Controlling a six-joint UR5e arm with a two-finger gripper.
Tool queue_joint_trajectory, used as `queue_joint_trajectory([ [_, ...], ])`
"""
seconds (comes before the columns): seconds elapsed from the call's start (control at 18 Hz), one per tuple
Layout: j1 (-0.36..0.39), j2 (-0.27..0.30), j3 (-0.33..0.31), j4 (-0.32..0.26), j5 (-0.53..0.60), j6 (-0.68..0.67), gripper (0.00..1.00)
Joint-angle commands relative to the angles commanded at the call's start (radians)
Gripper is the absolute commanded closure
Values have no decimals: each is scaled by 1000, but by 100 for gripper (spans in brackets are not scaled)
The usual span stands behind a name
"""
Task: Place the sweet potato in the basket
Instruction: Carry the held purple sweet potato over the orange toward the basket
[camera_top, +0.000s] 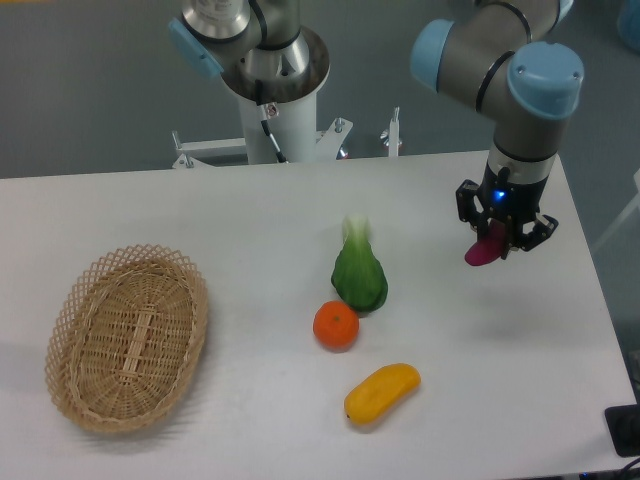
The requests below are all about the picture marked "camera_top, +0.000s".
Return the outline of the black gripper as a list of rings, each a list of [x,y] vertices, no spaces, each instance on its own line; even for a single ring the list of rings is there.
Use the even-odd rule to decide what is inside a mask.
[[[500,255],[529,252],[549,240],[559,222],[540,211],[540,201],[549,176],[549,162],[490,160],[481,184],[464,180],[455,197],[459,219],[468,223],[478,239],[489,233],[492,221],[505,226]]]

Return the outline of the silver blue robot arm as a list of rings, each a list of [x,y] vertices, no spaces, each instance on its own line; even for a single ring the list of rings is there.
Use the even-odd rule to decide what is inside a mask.
[[[475,231],[467,263],[479,266],[548,240],[557,221],[539,203],[584,67],[545,36],[568,1],[481,1],[468,22],[430,22],[410,54],[413,77],[495,124],[484,176],[456,191],[458,216]],[[221,78],[241,111],[253,164],[328,161],[345,129],[316,130],[316,95],[329,73],[323,40],[296,1],[185,1],[170,21],[176,50],[200,75]]]

